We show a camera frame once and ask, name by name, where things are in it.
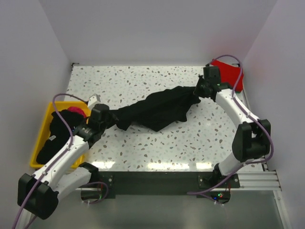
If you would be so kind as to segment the black t shirt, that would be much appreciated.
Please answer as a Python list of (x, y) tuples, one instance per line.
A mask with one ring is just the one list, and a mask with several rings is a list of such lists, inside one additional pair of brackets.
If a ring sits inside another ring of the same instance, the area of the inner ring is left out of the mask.
[(137, 123), (158, 132), (173, 122), (186, 122), (190, 107), (201, 102), (193, 94), (194, 89), (177, 86), (152, 93), (145, 100), (113, 110), (118, 118), (116, 125), (121, 130), (127, 130), (131, 124)]

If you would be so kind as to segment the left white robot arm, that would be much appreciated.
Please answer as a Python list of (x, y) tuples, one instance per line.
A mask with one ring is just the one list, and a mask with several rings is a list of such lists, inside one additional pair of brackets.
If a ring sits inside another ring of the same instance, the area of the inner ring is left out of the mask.
[(90, 163), (81, 163), (70, 174), (66, 172), (116, 121), (109, 106), (96, 104), (88, 120), (76, 127), (65, 146), (46, 165), (19, 179), (17, 203), (20, 208), (47, 219), (72, 191), (81, 186), (99, 184), (99, 170)]

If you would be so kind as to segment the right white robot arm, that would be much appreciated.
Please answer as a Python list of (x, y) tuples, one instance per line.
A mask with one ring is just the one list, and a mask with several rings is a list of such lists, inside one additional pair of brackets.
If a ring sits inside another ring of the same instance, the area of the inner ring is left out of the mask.
[(221, 106), (236, 127), (230, 155), (216, 164), (208, 182), (224, 187), (229, 177), (245, 165), (263, 163), (274, 153), (271, 124), (254, 115), (235, 95), (229, 83), (221, 81), (217, 66), (205, 66), (194, 95), (210, 98)]

